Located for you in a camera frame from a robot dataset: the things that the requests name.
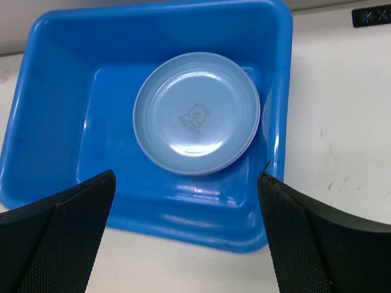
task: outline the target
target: textured black fabric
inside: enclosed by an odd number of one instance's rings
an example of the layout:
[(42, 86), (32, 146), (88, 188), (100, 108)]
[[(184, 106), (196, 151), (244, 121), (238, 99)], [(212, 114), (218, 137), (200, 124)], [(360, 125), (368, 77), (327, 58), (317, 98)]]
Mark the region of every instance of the textured black fabric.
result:
[(90, 277), (115, 192), (106, 172), (55, 206), (18, 293), (82, 293)]
[(306, 210), (264, 175), (258, 194), (280, 292), (332, 293)]

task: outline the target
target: light blue plate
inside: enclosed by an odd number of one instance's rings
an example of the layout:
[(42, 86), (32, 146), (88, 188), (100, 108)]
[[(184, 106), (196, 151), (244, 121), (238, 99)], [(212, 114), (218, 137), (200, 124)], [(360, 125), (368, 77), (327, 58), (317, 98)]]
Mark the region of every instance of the light blue plate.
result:
[(254, 83), (221, 55), (193, 52), (159, 66), (134, 104), (133, 128), (144, 153), (160, 167), (204, 175), (237, 160), (257, 131)]

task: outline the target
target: scratch mark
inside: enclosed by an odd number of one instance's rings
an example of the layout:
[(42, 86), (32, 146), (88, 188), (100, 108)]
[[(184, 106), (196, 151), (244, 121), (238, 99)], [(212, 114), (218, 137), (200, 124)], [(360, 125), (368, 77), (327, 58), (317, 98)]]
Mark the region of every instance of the scratch mark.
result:
[(337, 159), (337, 157), (335, 156), (335, 154), (334, 154), (334, 152), (333, 152), (333, 150), (332, 150), (332, 145), (330, 145), (330, 151), (329, 151), (329, 154), (327, 155), (327, 160), (329, 160), (331, 156), (333, 157), (333, 159), (334, 159), (336, 162), (338, 162), (338, 159)]
[(5, 84), (11, 77), (11, 71), (6, 69), (5, 72), (0, 74), (0, 84)]
[(346, 177), (346, 178), (345, 178), (345, 180), (343, 180), (343, 182), (342, 182), (342, 185), (341, 185), (341, 188), (340, 188), (340, 191), (339, 191), (339, 192), (341, 192), (341, 191), (342, 191), (342, 189), (343, 189), (343, 186), (345, 186), (345, 183), (346, 183), (346, 182), (348, 182), (348, 180), (350, 179), (350, 177), (352, 177), (352, 175), (353, 175), (353, 172), (352, 172), (352, 173), (350, 173), (350, 175), (349, 175), (348, 177)]

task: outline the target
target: blue basin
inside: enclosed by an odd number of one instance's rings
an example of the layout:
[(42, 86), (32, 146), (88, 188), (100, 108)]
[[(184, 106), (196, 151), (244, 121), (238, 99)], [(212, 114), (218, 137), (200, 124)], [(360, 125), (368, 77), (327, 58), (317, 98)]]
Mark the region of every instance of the blue basin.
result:
[[(292, 17), (280, 0), (185, 1), (41, 16), (24, 53), (0, 159), (13, 209), (113, 169), (108, 225), (224, 250), (267, 243), (257, 176), (283, 179)], [(253, 79), (261, 123), (248, 150), (205, 176), (151, 162), (132, 126), (140, 86), (187, 52), (232, 59)]]

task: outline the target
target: bear illustration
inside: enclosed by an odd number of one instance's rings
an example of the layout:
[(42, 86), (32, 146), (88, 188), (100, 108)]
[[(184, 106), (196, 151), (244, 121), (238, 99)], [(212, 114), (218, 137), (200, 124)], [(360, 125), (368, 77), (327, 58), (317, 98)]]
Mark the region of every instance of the bear illustration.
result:
[(196, 131), (201, 127), (208, 115), (209, 111), (203, 105), (195, 103), (194, 106), (188, 110), (187, 114), (180, 117), (180, 120), (186, 126)]

